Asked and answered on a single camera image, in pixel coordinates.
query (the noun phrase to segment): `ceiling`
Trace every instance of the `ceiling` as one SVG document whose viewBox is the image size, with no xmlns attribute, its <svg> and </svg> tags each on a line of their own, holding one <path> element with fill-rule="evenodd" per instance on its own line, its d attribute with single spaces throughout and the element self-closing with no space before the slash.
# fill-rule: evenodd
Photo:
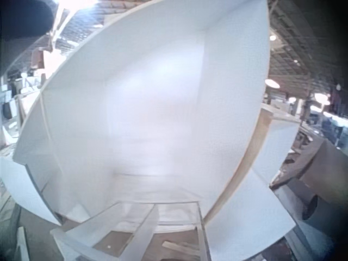
<svg viewBox="0 0 348 261">
<path fill-rule="evenodd" d="M 55 14 L 57 4 L 43 0 Z M 330 17 L 318 6 L 295 3 L 300 0 L 269 0 L 271 35 L 271 59 L 269 78 L 275 80 L 289 96 L 306 98 L 308 91 L 330 93 L 337 83 L 343 85 L 342 70 L 330 34 Z M 94 7 L 78 11 L 69 21 L 57 40 L 56 48 L 69 55 L 75 48 L 71 42 L 80 43 L 100 24 L 105 16 L 120 14 L 145 3 L 146 0 L 100 0 Z M 48 46 L 48 35 L 43 36 L 10 69 L 30 68 L 33 49 Z"/>
</svg>

